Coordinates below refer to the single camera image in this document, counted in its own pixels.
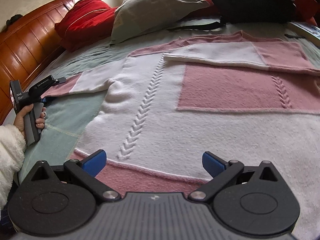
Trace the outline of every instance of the blue gripper pad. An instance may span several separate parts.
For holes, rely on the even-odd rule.
[[[202,155],[202,166],[214,178],[226,169],[226,166],[208,153]]]
[[[95,177],[106,166],[107,153],[104,150],[98,150],[83,159],[81,163],[82,169],[92,177]]]

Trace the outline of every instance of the braided knit pattern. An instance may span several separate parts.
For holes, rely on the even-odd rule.
[[[126,160],[130,158],[131,153],[134,150],[135,145],[137,144],[139,134],[142,132],[143,125],[148,116],[148,112],[151,109],[151,105],[156,95],[157,88],[160,84],[163,68],[164,68],[164,59],[162,56],[153,73],[153,76],[147,87],[142,103],[140,104],[140,107],[138,109],[137,115],[133,120],[133,124],[129,130],[129,133],[125,141],[120,147],[120,152],[117,154],[117,158],[119,160]]]
[[[290,102],[288,92],[285,89],[282,79],[274,76],[272,76],[271,78],[276,85],[278,95],[280,96],[280,102],[281,102],[282,108],[292,108],[292,104]]]

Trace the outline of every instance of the person's arm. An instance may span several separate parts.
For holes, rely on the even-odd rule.
[[[0,126],[0,209],[7,203],[12,186],[13,175],[18,172],[24,160],[26,147],[23,117],[29,113],[33,105],[25,106],[19,113],[13,125]],[[36,120],[36,126],[44,128],[45,113]]]

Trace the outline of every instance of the wooden headboard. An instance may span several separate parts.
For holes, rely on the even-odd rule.
[[[72,7],[70,0],[54,0],[0,33],[0,124],[12,109],[9,81],[19,79],[25,90],[64,51],[54,24],[60,22]]]

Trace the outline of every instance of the bed sheet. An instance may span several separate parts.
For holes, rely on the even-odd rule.
[[[182,25],[191,25],[193,23],[206,23],[206,19],[194,22],[189,21],[182,23]],[[283,40],[288,40],[284,36],[285,33],[294,34],[292,31],[287,30],[284,25],[255,23],[227,25],[226,28],[215,31],[162,30],[113,46],[109,46],[109,39],[107,38],[73,53],[63,53],[37,77],[33,84],[49,74],[54,77],[65,76],[67,78],[105,63],[121,60],[136,49],[167,43],[179,37],[232,34],[239,30],[243,30],[255,37],[277,37]],[[317,47],[304,39],[291,40],[298,41],[301,44],[313,65],[320,66],[320,52]],[[42,131],[41,140],[37,144],[28,147],[25,152],[25,161],[19,172],[20,181],[25,178],[38,160],[46,160],[50,165],[61,165],[65,162],[73,152],[73,148],[86,125],[99,112],[105,94],[106,91],[65,96],[56,99],[47,107],[46,128]]]

